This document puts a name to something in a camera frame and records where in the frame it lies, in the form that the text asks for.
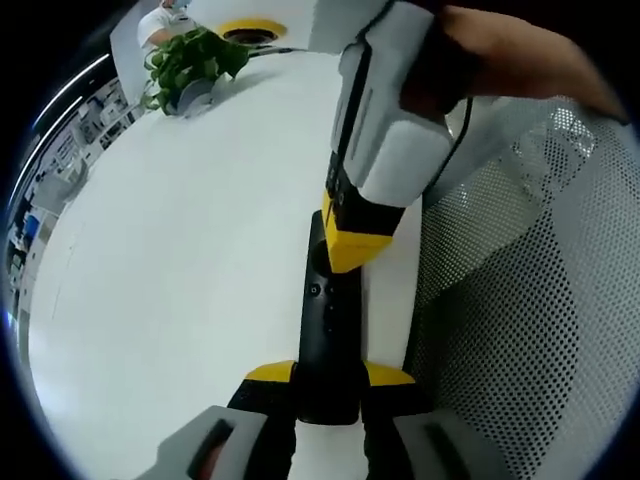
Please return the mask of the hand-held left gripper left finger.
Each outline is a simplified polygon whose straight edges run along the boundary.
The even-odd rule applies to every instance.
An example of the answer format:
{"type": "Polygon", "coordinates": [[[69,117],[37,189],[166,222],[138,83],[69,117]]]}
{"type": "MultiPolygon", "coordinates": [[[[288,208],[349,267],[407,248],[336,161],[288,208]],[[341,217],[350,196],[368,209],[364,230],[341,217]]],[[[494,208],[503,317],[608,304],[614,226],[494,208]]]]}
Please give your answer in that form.
{"type": "Polygon", "coordinates": [[[249,372],[226,406],[211,406],[161,441],[141,479],[286,479],[296,450],[296,362],[249,372]]]}

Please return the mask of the person's right hand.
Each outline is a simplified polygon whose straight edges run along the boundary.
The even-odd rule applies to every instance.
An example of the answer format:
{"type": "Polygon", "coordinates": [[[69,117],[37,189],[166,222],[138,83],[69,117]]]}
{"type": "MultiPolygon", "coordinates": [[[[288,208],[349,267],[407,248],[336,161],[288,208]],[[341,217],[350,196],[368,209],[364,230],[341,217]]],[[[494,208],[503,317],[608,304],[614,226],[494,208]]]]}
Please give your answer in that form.
{"type": "Polygon", "coordinates": [[[445,14],[437,12],[400,91],[402,110],[436,120],[469,94],[481,58],[445,31],[445,14]]]}

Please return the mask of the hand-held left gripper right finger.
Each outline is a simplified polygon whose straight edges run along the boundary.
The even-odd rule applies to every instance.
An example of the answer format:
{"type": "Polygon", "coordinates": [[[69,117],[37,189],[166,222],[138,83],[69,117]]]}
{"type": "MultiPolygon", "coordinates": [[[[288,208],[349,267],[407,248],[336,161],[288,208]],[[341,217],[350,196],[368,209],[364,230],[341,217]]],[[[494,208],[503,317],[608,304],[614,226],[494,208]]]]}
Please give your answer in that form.
{"type": "Polygon", "coordinates": [[[509,479],[499,449],[460,416],[435,409],[413,377],[366,362],[361,397],[369,479],[509,479]]]}

